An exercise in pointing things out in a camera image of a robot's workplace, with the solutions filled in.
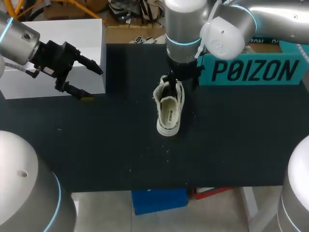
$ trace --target cardboard box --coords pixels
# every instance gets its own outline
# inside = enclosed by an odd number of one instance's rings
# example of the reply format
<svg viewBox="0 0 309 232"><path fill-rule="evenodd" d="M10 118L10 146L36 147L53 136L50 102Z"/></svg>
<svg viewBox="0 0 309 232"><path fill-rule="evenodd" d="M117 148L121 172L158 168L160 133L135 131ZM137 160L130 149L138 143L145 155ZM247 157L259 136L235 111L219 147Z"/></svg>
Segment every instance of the cardboard box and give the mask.
<svg viewBox="0 0 309 232"><path fill-rule="evenodd" d="M77 0L82 6L86 6L85 0ZM67 17L83 17L86 13L74 6L72 3L63 2L63 5L59 2L52 2L50 6L44 7L44 17L47 20L67 18Z"/></svg>
<svg viewBox="0 0 309 232"><path fill-rule="evenodd" d="M76 61L67 81L92 94L105 93L106 44L104 40L105 27L102 27L102 20L40 21L26 22L25 24L41 34L41 42L46 43L52 40L57 44L63 44L67 41L79 49L81 55L93 59L99 64L104 71L103 75L97 75ZM24 68L34 71L33 64L29 62ZM42 72L33 79L24 72L7 67L0 79L0 90L6 99L68 95L68 93L61 93L54 88L55 81L56 79Z"/></svg>
<svg viewBox="0 0 309 232"><path fill-rule="evenodd" d="M117 22L110 15L106 16L106 43L108 44L128 44L136 37L157 38L165 34L165 29L157 23L143 24L140 18L132 18L131 23Z"/></svg>
<svg viewBox="0 0 309 232"><path fill-rule="evenodd" d="M234 60L220 60L211 54L198 59L205 70L200 85L298 85L308 64L296 44L249 44L255 53L240 54Z"/></svg>

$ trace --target shoe label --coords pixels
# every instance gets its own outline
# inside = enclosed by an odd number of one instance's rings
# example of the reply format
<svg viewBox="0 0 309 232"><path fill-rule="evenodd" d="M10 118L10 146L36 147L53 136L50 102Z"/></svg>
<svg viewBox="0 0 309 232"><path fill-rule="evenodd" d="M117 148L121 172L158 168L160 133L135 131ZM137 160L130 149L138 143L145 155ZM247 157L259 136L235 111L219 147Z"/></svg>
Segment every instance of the shoe label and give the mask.
<svg viewBox="0 0 309 232"><path fill-rule="evenodd" d="M171 111L169 112L169 119L168 119L169 122L172 121L172 117L173 117L173 111L171 110Z"/></svg>

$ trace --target black tabletop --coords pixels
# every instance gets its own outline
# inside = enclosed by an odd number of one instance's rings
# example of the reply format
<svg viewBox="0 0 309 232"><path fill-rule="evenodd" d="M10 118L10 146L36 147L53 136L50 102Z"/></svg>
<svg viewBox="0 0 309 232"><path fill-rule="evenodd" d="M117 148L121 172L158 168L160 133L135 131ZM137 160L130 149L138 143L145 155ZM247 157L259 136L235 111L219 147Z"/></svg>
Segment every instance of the black tabletop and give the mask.
<svg viewBox="0 0 309 232"><path fill-rule="evenodd" d="M0 130L31 143L73 192L282 184L309 134L305 87L184 83L181 129L167 138L152 93L168 70L163 45L108 45L107 94L2 98Z"/></svg>

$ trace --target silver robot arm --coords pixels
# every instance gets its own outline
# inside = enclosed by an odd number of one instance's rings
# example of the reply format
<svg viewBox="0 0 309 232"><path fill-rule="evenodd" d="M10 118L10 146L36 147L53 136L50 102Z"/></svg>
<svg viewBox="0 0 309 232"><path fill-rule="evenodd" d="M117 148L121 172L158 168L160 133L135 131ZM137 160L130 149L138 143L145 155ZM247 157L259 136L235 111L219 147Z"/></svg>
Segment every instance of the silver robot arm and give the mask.
<svg viewBox="0 0 309 232"><path fill-rule="evenodd" d="M195 62L204 46L233 59L255 34L309 44L308 14L304 0L166 0L167 53L174 65Z"/></svg>
<svg viewBox="0 0 309 232"><path fill-rule="evenodd" d="M40 72L55 78L55 89L65 91L77 99L92 95L66 81L73 63L77 61L98 75L103 73L94 60L89 60L80 53L67 42L63 45L53 41L48 41L46 44L40 42L40 34L37 31L0 12L0 54L20 65L25 65L27 62L33 63L36 71L24 70L24 72L33 78ZM1 58L0 76L3 74L3 71L1 72L4 69L3 63Z"/></svg>

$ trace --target sneaker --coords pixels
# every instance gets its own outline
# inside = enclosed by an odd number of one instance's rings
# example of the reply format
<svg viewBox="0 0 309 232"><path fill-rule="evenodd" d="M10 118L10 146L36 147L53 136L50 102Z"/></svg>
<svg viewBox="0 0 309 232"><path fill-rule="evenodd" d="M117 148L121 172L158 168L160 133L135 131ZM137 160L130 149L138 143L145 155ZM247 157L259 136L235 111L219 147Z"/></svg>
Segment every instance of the sneaker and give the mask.
<svg viewBox="0 0 309 232"><path fill-rule="evenodd" d="M163 136L178 133L184 103L184 89L180 81L176 81L176 92L164 82L162 76L159 86L154 90L154 100L158 110L156 128Z"/></svg>

